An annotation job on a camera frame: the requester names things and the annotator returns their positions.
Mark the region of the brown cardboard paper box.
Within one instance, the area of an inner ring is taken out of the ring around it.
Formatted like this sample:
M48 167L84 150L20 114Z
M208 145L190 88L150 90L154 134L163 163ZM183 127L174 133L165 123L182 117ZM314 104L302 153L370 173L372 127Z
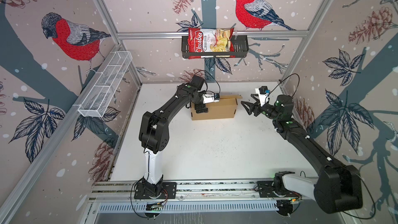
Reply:
M206 103L207 112L197 113L192 104L192 120L213 120L234 118L238 107L238 100L243 97L240 95L221 95L219 102Z

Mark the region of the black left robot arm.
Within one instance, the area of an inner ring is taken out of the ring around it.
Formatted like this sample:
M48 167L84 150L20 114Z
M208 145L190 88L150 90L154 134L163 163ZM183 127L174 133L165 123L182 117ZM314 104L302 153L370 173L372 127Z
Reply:
M146 156L146 172L143 184L146 190L156 196L160 194L163 182L161 172L160 152L162 152L170 139L169 125L177 113L190 103L200 105L203 103L205 91L202 87L205 79L193 76L190 82L177 87L174 95L158 110L145 112L142 117L139 140L142 142Z

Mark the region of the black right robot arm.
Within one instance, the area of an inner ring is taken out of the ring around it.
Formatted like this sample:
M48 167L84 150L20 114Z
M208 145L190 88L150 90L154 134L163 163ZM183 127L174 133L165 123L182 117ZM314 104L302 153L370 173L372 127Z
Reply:
M309 179L293 172L278 172L273 188L278 195L298 193L316 201L327 214L360 209L363 206L362 181L358 169L334 159L292 117L292 97L279 95L271 105L256 99L242 101L249 115L264 115L271 119L280 136L293 145L317 172L317 179Z

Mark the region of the red cassava chips bag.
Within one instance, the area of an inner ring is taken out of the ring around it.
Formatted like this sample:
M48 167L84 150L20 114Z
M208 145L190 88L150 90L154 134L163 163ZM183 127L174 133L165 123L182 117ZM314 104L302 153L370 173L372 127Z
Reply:
M188 29L189 53L202 52L233 52L231 37L234 28L231 29Z

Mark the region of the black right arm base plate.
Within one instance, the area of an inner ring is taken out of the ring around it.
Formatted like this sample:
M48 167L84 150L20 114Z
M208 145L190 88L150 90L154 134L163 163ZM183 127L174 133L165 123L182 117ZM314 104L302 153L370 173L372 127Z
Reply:
M271 180L265 181L257 181L257 184L254 188L255 192L257 192L260 198L301 198L302 196L293 191L277 191L277 188L274 186L274 182Z

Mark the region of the white mesh wall shelf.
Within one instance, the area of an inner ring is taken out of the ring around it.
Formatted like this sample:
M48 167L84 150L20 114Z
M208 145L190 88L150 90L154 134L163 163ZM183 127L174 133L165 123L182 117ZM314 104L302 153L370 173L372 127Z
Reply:
M83 117L102 118L132 61L128 51L116 51L99 74L99 78L80 105Z

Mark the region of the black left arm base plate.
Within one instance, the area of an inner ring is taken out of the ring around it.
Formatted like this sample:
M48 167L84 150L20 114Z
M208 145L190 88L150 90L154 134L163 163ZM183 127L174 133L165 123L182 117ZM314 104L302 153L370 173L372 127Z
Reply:
M159 181L156 185L149 182L138 182L133 189L134 200L166 200L175 199L176 182Z

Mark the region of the aluminium front rail frame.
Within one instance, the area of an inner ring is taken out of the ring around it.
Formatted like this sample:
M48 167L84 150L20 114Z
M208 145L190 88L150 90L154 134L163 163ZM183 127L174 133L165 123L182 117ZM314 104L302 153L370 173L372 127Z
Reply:
M88 196L92 213L137 213L153 218L161 214L217 213L217 212L286 212L311 199L260 198L254 188L257 181L266 179L177 180L175 199L134 200L134 181L106 181L96 183Z

